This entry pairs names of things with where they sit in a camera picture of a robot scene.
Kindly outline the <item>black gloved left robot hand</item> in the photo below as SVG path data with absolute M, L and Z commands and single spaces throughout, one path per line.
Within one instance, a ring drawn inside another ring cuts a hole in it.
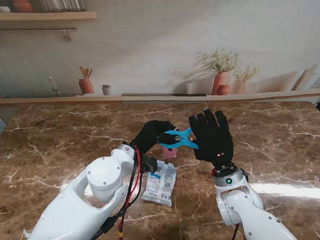
M 130 142 L 136 146 L 141 155 L 147 153 L 156 144 L 173 145 L 178 143 L 178 135 L 166 132 L 174 131 L 176 127 L 169 121 L 151 120 L 144 124 L 138 135 Z

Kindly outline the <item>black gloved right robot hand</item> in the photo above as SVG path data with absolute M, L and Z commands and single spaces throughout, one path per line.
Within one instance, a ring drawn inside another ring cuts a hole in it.
M 208 108 L 188 120 L 195 136 L 193 142 L 198 146 L 194 149 L 195 158 L 212 163 L 217 170 L 231 167 L 234 144 L 224 113 L 221 110 L 213 113 Z

